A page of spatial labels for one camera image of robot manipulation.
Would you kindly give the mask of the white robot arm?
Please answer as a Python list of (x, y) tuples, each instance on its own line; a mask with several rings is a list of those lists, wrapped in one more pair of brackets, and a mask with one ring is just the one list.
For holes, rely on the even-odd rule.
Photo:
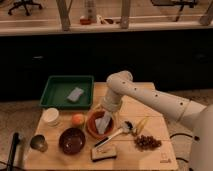
[(205, 106), (155, 89), (140, 88), (129, 71), (109, 75), (106, 84), (108, 89), (101, 100), (105, 110), (117, 112), (122, 97), (128, 96), (181, 123), (193, 132), (188, 170), (213, 171), (213, 104)]

